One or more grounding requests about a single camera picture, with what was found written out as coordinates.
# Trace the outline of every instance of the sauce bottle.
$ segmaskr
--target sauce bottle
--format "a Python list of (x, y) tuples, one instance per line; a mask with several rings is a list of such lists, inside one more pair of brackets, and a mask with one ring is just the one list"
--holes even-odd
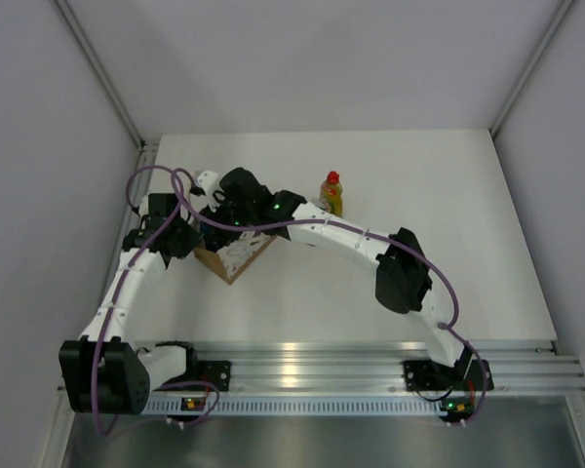
[(320, 200), (326, 212), (342, 217), (342, 185), (340, 174), (336, 171), (331, 171), (321, 184)]

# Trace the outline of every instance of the white tabletop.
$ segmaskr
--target white tabletop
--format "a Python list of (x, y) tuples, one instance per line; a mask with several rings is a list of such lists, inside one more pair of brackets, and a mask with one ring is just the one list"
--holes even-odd
[[(243, 166), (271, 191), (316, 198), (341, 174), (344, 217), (412, 230), (453, 283), (471, 339), (556, 339), (487, 131), (165, 136), (157, 163), (225, 174)], [(170, 190), (153, 175), (152, 191)], [(374, 278), (334, 253), (277, 239), (232, 285), (193, 256), (172, 261), (142, 339), (420, 341), (374, 298)], [(439, 279), (434, 288), (447, 301)]]

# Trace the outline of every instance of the gray wall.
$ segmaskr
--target gray wall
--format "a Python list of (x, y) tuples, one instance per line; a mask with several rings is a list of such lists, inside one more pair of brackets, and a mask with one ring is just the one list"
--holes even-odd
[(585, 368), (585, 0), (496, 143), (562, 345)]
[(558, 0), (72, 0), (148, 136), (487, 128)]
[(30, 466), (135, 149), (47, 0), (0, 0), (0, 467)]

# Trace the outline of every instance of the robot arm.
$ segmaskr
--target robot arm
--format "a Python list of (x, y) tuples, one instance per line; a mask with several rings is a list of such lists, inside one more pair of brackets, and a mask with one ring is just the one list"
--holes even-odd
[[(208, 199), (208, 206), (201, 215), (224, 224), (258, 226), (299, 219), (324, 220), (316, 224), (290, 224), (265, 232), (332, 250), (351, 258), (374, 275), (377, 300), (387, 309), (405, 315), (426, 336), (431, 361), (421, 372), (421, 378), (427, 379), (422, 389), (425, 385), (429, 387), (429, 379), (447, 388), (447, 382), (461, 382), (465, 378), (472, 353), (450, 333), (438, 328), (439, 323), (449, 320), (450, 311), (436, 306), (428, 268), (422, 262), (386, 241), (367, 236), (363, 229), (307, 203), (299, 195), (287, 190), (271, 194), (252, 173), (242, 168), (224, 177), (203, 172), (198, 180)], [(201, 232), (197, 232), (178, 214), (136, 263), (129, 266), (145, 240), (172, 214), (176, 203), (173, 194), (150, 194), (141, 204), (141, 226), (124, 239), (117, 273), (100, 309), (80, 339), (65, 341), (60, 349), (65, 388), (75, 411), (92, 410), (94, 349), (111, 307), (113, 313), (103, 337), (102, 357), (97, 368), (99, 412), (139, 414), (151, 391), (170, 379), (193, 380), (198, 376), (197, 355), (190, 343), (159, 343), (154, 349), (138, 355), (136, 331), (142, 317), (151, 312), (146, 310), (146, 299), (172, 258), (185, 258), (201, 242), (216, 250), (238, 239), (240, 232), (204, 224)], [(330, 225), (328, 221), (338, 221), (363, 234)], [(415, 235), (407, 229), (402, 228), (389, 237), (422, 254)], [(126, 269), (129, 272), (121, 285), (120, 278)], [(122, 289), (113, 304), (112, 297), (120, 286)], [(409, 386), (412, 390), (416, 387), (420, 385)]]

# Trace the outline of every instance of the open cardboard box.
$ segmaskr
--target open cardboard box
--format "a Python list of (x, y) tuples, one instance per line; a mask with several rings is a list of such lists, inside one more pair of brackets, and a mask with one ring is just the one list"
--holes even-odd
[(193, 252), (216, 276), (231, 285), (274, 240), (275, 236), (250, 231), (216, 252), (204, 247), (198, 247)]

